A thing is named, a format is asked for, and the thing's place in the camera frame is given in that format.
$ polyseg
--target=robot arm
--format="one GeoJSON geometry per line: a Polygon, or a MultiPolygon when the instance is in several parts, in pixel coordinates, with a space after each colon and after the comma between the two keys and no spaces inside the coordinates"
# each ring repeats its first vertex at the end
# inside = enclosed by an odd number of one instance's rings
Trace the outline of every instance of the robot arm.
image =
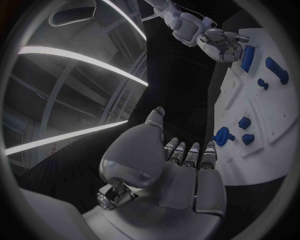
{"type": "Polygon", "coordinates": [[[216,62],[236,62],[241,59],[243,48],[238,42],[246,43],[249,37],[216,28],[217,23],[209,17],[200,20],[196,16],[177,9],[170,0],[145,0],[154,13],[164,19],[173,30],[173,36],[189,47],[198,45],[216,62]]]}

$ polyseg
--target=blue knob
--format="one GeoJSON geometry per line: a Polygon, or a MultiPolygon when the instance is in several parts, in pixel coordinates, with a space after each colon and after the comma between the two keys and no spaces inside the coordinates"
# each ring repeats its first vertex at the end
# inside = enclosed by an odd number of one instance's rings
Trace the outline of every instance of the blue knob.
{"type": "Polygon", "coordinates": [[[248,117],[243,116],[242,119],[238,122],[238,126],[241,129],[246,129],[251,124],[251,120],[248,117]]]}
{"type": "Polygon", "coordinates": [[[230,134],[229,129],[225,126],[221,127],[216,135],[212,137],[212,140],[215,141],[218,146],[223,146],[228,139],[234,141],[236,137],[230,134]]]}
{"type": "Polygon", "coordinates": [[[289,81],[289,74],[287,71],[283,70],[277,62],[272,58],[268,57],[265,60],[265,66],[270,69],[277,77],[279,77],[282,84],[287,84],[289,81]]]}
{"type": "Polygon", "coordinates": [[[241,140],[243,141],[243,143],[245,145],[248,145],[248,144],[250,144],[250,143],[252,143],[254,141],[254,135],[253,134],[244,134],[241,137],[241,140]]]}
{"type": "Polygon", "coordinates": [[[261,86],[264,88],[264,90],[267,90],[269,87],[269,84],[267,84],[264,80],[262,80],[261,78],[258,79],[257,81],[258,86],[261,86]]]}

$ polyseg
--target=dark background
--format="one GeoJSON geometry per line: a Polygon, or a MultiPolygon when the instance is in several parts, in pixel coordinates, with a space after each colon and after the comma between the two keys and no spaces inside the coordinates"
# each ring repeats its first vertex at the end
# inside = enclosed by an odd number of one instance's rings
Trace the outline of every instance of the dark background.
{"type": "MultiPolygon", "coordinates": [[[[3,1],[1,9],[1,41],[5,39],[13,24],[29,5],[29,1],[3,1]]],[[[250,16],[233,2],[229,1],[176,1],[177,4],[200,12],[214,19],[226,31],[259,27],[250,16]]],[[[147,3],[139,1],[141,14],[152,14],[147,3]]],[[[272,8],[297,34],[297,9],[285,1],[285,5],[272,3],[272,8]]],[[[163,106],[165,143],[178,137],[189,149],[194,142],[203,147],[211,138],[213,130],[213,106],[220,94],[220,85],[228,63],[215,63],[200,48],[189,48],[172,36],[172,31],[160,18],[144,22],[147,36],[147,63],[149,87],[144,92],[133,111],[127,125],[103,130],[80,139],[18,178],[25,189],[42,193],[76,206],[81,213],[92,209],[96,204],[96,193],[103,185],[99,179],[99,163],[109,145],[126,129],[145,121],[150,111],[163,106]]],[[[268,205],[276,194],[283,178],[252,186],[227,186],[226,218],[215,239],[231,239],[246,228],[268,205]]],[[[295,200],[294,209],[283,219],[269,239],[293,239],[297,226],[299,207],[295,200]]],[[[15,239],[19,233],[18,222],[9,218],[3,209],[5,225],[2,226],[2,239],[15,239]]]]}

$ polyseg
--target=curved light strip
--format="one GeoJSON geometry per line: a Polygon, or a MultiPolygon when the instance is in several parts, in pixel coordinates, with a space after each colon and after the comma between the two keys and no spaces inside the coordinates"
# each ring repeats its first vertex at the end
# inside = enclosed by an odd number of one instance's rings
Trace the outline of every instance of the curved light strip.
{"type": "Polygon", "coordinates": [[[56,56],[61,56],[61,57],[66,57],[66,58],[71,58],[71,59],[76,59],[79,61],[83,61],[89,64],[94,64],[96,66],[108,69],[110,71],[113,71],[117,74],[121,74],[124,77],[130,78],[134,81],[137,81],[140,84],[143,84],[145,86],[148,86],[148,83],[145,81],[121,70],[118,69],[114,66],[111,66],[105,62],[99,61],[97,59],[91,58],[89,56],[84,56],[79,53],[75,53],[72,51],[66,51],[58,48],[52,48],[52,47],[46,47],[46,46],[24,46],[20,49],[18,54],[49,54],[49,55],[56,55],[56,56]]]}
{"type": "Polygon", "coordinates": [[[114,5],[109,0],[103,0],[103,2],[106,2],[108,5],[110,5],[112,8],[114,8],[117,12],[119,12],[126,20],[139,32],[139,34],[147,41],[145,34],[139,29],[139,27],[116,5],[114,5]]]}
{"type": "Polygon", "coordinates": [[[79,135],[89,134],[89,133],[96,132],[99,130],[108,129],[108,128],[115,127],[115,126],[118,126],[118,125],[121,125],[121,124],[124,124],[127,122],[128,122],[128,120],[119,121],[116,123],[110,123],[107,125],[96,126],[96,127],[92,127],[92,128],[88,128],[88,129],[84,129],[84,130],[80,130],[80,131],[69,132],[69,133],[66,133],[63,135],[53,136],[53,137],[45,138],[45,139],[38,140],[38,141],[32,141],[32,142],[25,143],[25,144],[22,144],[19,146],[14,146],[14,147],[8,148],[4,151],[4,154],[6,156],[10,155],[10,154],[15,154],[15,153],[18,153],[18,152],[21,152],[24,150],[28,150],[28,149],[33,149],[33,148],[36,148],[36,147],[39,147],[39,146],[42,146],[45,144],[50,144],[50,143],[57,142],[60,140],[77,137],[79,135]]]}

